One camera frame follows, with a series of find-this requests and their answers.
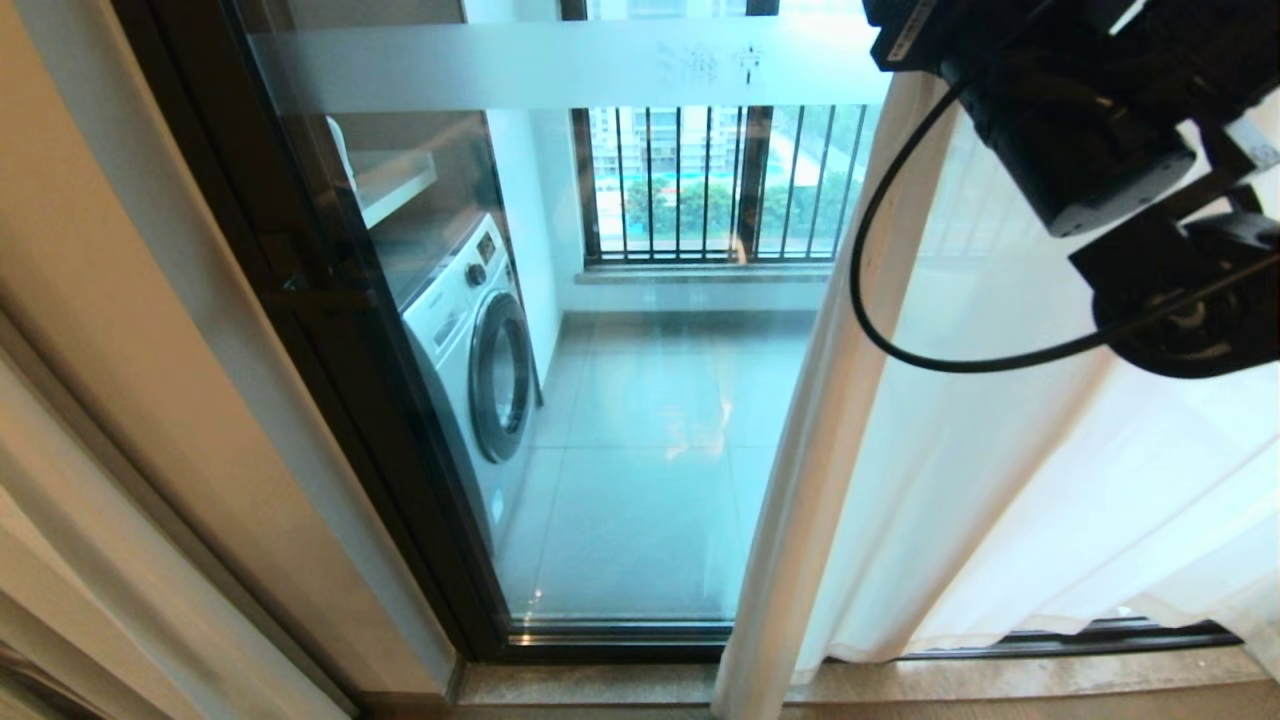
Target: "white shelf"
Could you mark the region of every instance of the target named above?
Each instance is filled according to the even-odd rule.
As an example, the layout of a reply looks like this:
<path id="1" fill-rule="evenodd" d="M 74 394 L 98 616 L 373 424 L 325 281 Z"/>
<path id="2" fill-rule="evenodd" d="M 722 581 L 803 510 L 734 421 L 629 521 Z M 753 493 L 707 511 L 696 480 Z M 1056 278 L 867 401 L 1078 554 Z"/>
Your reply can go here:
<path id="1" fill-rule="evenodd" d="M 385 161 L 378 161 L 389 155 Z M 374 227 L 435 183 L 435 158 L 429 150 L 351 152 L 353 165 L 372 167 L 355 177 L 360 214 Z"/>

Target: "glass door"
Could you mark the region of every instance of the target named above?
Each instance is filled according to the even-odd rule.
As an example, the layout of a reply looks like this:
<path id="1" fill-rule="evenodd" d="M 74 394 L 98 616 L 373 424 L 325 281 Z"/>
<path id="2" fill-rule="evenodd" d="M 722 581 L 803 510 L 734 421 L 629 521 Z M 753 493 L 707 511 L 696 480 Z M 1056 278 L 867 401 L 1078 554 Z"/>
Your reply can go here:
<path id="1" fill-rule="evenodd" d="M 115 0 L 472 659 L 714 657 L 887 90 L 858 0 Z"/>

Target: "washing machine door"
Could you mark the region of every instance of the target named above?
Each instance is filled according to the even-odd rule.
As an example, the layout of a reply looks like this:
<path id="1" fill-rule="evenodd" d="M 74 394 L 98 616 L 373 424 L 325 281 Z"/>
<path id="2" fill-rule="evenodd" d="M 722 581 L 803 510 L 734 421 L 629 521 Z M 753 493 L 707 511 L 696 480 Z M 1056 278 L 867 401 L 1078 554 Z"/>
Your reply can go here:
<path id="1" fill-rule="evenodd" d="M 471 340 L 471 425 L 493 462 L 516 454 L 529 425 L 534 392 L 525 311 L 516 296 L 494 291 L 480 305 Z"/>

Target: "washing machine knob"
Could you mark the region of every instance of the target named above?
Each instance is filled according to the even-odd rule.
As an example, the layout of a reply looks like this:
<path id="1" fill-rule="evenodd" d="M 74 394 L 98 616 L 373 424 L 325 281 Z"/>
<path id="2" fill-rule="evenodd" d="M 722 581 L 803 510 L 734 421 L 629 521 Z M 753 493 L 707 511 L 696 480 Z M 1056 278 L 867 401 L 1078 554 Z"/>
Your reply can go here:
<path id="1" fill-rule="evenodd" d="M 484 284 L 486 275 L 484 274 L 484 265 L 479 263 L 471 263 L 467 265 L 467 284 L 471 287 L 480 287 Z"/>

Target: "washing machine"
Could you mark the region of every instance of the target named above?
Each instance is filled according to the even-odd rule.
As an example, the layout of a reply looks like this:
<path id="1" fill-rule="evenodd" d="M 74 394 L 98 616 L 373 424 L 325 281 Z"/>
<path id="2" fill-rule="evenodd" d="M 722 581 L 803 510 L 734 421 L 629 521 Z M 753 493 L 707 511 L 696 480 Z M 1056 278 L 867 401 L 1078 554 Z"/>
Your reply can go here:
<path id="1" fill-rule="evenodd" d="M 493 218 L 484 215 L 454 247 L 402 316 L 457 419 L 493 552 L 524 486 L 534 360 L 515 270 Z"/>

